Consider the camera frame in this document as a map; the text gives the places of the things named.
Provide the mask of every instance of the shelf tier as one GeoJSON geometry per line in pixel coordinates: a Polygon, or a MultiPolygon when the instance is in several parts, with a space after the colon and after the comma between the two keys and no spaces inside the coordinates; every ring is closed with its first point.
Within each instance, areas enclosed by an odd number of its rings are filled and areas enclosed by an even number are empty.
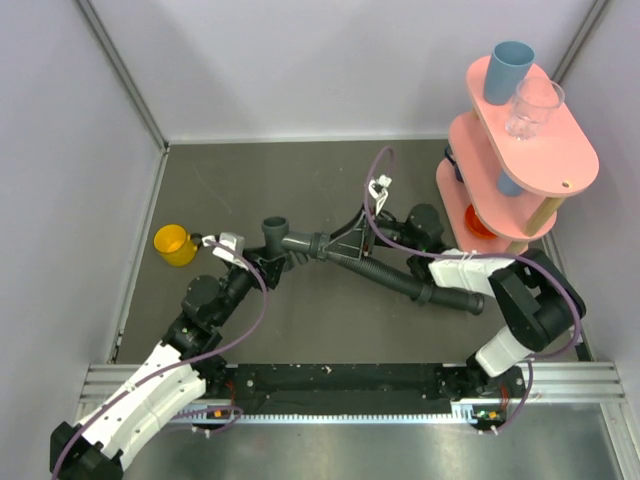
{"type": "Polygon", "coordinates": [[[556,212],[535,235],[523,232],[545,197],[527,191],[517,197],[500,193],[500,162],[477,115],[468,112],[456,117],[449,128],[449,143],[476,215],[490,231],[514,242],[529,242],[551,230],[556,212]]]}
{"type": "Polygon", "coordinates": [[[451,229],[461,250],[465,252],[476,250],[481,253],[502,253],[507,250],[511,241],[499,237],[485,240],[476,237],[467,229],[464,223],[464,212],[471,201],[465,186],[456,180],[453,167],[447,159],[442,160],[438,165],[436,183],[449,217],[449,223],[451,223],[451,229]]]}
{"type": "MultiPolygon", "coordinates": [[[[598,155],[566,103],[538,135],[518,140],[505,130],[511,104],[496,106],[484,100],[488,66],[489,57],[482,57],[469,67],[467,89],[502,168],[522,188],[545,197],[570,197],[585,190],[598,174],[598,155]]],[[[535,64],[527,77],[548,78],[535,64]]]]}

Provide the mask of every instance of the blue cup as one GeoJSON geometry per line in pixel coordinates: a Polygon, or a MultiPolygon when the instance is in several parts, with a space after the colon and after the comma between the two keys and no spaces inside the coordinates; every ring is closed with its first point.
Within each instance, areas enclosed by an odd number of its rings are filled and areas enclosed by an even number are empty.
{"type": "Polygon", "coordinates": [[[522,192],[524,192],[524,189],[516,182],[511,180],[509,175],[507,175],[504,170],[502,170],[502,172],[500,173],[500,178],[498,179],[498,190],[500,190],[500,192],[507,197],[517,197],[522,192]]]}
{"type": "Polygon", "coordinates": [[[535,54],[522,42],[502,42],[491,54],[484,79],[484,99],[492,105],[504,105],[527,75],[535,54]]]}

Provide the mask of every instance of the white wall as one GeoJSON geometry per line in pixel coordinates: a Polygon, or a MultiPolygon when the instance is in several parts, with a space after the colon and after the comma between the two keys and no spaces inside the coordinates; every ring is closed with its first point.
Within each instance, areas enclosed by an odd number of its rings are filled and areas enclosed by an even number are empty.
{"type": "Polygon", "coordinates": [[[32,480],[106,360],[159,152],[73,2],[0,13],[0,477],[32,480]]]}
{"type": "Polygon", "coordinates": [[[587,303],[598,358],[615,360],[640,421],[640,4],[612,2],[564,87],[600,158],[600,173],[560,209],[554,233],[587,303]]]}
{"type": "Polygon", "coordinates": [[[93,0],[171,141],[444,136],[505,39],[552,73],[591,0],[93,0]]]}

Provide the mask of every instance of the robotic arm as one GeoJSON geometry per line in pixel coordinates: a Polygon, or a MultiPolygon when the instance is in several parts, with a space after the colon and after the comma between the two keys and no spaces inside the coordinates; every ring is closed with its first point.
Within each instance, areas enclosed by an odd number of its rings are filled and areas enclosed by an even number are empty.
{"type": "MultiPolygon", "coordinates": [[[[447,249],[441,241],[444,229],[431,205],[416,205],[407,219],[399,222],[383,210],[389,182],[372,182],[376,199],[376,224],[388,238],[401,245],[433,253],[461,253],[447,249]]],[[[422,304],[437,303],[450,308],[481,313],[484,295],[496,298],[506,327],[467,361],[464,385],[450,383],[439,395],[450,400],[464,393],[487,389],[496,378],[508,375],[512,367],[532,352],[543,350],[572,326],[568,306],[546,279],[511,260],[473,259],[430,260],[412,256],[407,260],[410,274],[372,258],[378,241],[361,208],[344,227],[331,234],[300,233],[289,230],[288,221],[271,217],[262,224],[265,245],[244,249],[244,239],[223,233],[219,243],[242,256],[259,272],[269,289],[275,289],[281,274],[293,268],[294,259],[330,261],[369,280],[399,291],[422,304]]],[[[179,361],[193,359],[220,343],[220,327],[258,284],[246,267],[220,248],[213,250],[229,270],[221,279],[201,275],[191,281],[182,300],[182,311],[140,369],[111,397],[129,394],[91,425],[67,455],[60,480],[118,480],[142,447],[172,418],[194,400],[207,396],[224,398],[230,368],[217,356],[185,364],[159,375],[143,386],[135,384],[150,373],[179,361]]],[[[569,292],[581,316],[582,299],[546,255],[530,249],[525,257],[542,265],[569,292]]],[[[95,414],[75,426],[62,423],[51,437],[51,468],[71,437],[95,414]]]]}

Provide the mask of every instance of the red bowl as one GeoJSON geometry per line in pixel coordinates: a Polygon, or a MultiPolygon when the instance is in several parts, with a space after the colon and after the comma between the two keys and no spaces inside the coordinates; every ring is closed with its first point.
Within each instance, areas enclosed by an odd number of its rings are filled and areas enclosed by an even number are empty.
{"type": "Polygon", "coordinates": [[[469,231],[478,238],[484,238],[485,240],[497,238],[493,232],[482,224],[476,215],[473,205],[469,205],[467,210],[464,212],[464,224],[467,226],[469,231]]]}

